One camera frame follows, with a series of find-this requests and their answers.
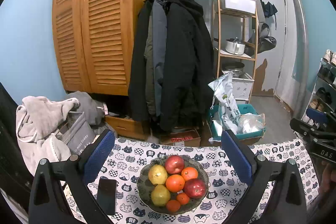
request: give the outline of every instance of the metal screw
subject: metal screw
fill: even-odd
[[[265,158],[264,155],[258,155],[257,159],[260,160],[260,161],[264,161],[266,158]]]
[[[43,158],[40,160],[40,165],[44,165],[47,163],[47,159]]]
[[[71,161],[76,161],[78,159],[78,155],[77,154],[71,155],[69,159]]]
[[[294,159],[289,159],[288,162],[289,162],[291,165],[295,165],[295,164],[296,164],[296,162],[295,162]]]

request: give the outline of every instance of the fruit bowl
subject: fruit bowl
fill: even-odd
[[[188,204],[182,205],[181,208],[175,213],[168,211],[166,207],[155,206],[151,200],[151,192],[154,190],[155,186],[148,179],[148,172],[150,168],[155,164],[164,166],[167,158],[170,156],[171,155],[166,155],[161,158],[153,159],[150,164],[145,165],[141,169],[140,176],[137,180],[137,187],[139,190],[139,196],[141,201],[145,203],[149,208],[151,208],[154,212],[166,215],[180,215],[195,209],[201,204],[202,200],[206,197],[209,191],[209,178],[207,172],[203,169],[202,165],[199,162],[192,160],[187,155],[179,155],[184,160],[184,167],[196,168],[196,170],[198,171],[198,179],[201,179],[205,183],[206,193],[202,198],[190,198]],[[170,194],[171,199],[176,199],[177,193]]]

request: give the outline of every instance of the yellow pear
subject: yellow pear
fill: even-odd
[[[162,165],[153,165],[148,172],[148,179],[153,185],[164,184],[167,180],[168,174]]]
[[[170,192],[164,185],[158,184],[152,191],[151,199],[155,206],[163,207],[170,200]]]

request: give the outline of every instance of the pipe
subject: pipe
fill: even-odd
[[[307,88],[308,69],[309,69],[309,49],[308,49],[308,34],[305,14],[303,12],[302,3],[300,0],[293,0],[296,20],[298,23],[298,30],[301,31],[301,39],[303,44],[303,59],[302,59],[302,77],[300,81],[299,93],[297,96],[297,104],[294,109],[294,118],[300,119],[303,109],[303,101],[305,99],[305,93]]]

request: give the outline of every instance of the smartphone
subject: smartphone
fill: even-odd
[[[97,203],[109,216],[113,216],[116,213],[116,192],[116,180],[100,178],[98,184]]]

